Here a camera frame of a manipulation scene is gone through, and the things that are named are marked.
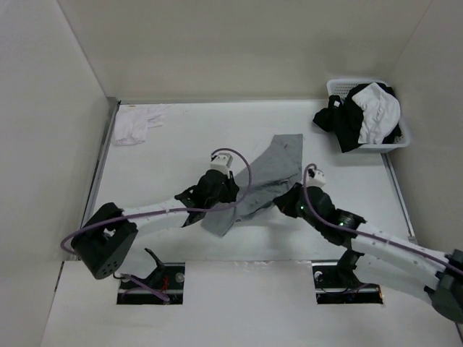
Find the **grey tank top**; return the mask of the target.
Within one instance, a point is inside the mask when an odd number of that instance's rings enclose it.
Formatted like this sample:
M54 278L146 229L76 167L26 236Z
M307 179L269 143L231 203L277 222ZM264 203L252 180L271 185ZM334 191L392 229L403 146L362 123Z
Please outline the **grey tank top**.
M201 226L216 236L225 236L231 227L248 221L273 207L273 200L287 193L302 179L302 134L273 136L267 149L251 164L249 193L237 206L207 213Z

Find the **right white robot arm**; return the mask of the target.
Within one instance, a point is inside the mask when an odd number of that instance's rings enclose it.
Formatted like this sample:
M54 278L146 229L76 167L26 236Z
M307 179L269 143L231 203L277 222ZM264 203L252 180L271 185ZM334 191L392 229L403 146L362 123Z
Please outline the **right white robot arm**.
M335 207L319 187L296 183L273 200L279 211L301 218L329 243L344 247L336 264L344 286L371 283L429 304L437 313L462 323L462 251L441 252L396 238L363 217Z

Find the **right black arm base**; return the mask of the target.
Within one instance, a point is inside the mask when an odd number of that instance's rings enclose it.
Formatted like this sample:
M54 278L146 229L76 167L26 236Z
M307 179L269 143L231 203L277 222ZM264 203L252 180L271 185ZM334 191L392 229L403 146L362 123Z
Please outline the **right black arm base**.
M362 254L347 250L337 261L312 263L318 304L383 304L379 285L361 282L354 274Z

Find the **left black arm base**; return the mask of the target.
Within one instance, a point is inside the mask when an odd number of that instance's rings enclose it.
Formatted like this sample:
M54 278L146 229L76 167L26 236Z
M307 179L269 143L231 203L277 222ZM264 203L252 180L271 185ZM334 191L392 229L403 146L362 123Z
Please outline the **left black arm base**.
M153 251L145 249L155 262L153 271L147 278L138 281L160 293L154 295L137 283L122 275L113 275L119 281L116 303L118 305L182 305L184 298L185 270L184 262L162 262Z

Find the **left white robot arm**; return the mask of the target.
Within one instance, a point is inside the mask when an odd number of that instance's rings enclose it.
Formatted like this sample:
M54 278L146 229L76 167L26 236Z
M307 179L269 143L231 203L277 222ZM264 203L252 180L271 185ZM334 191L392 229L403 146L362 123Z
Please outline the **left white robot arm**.
M162 269L153 264L152 246L143 246L141 238L197 223L212 207L235 202L238 192L232 173L209 169L197 184L159 204L124 209L107 202L84 225L84 231L72 237L70 246L97 280L113 273L127 274L144 287L155 288L162 280Z

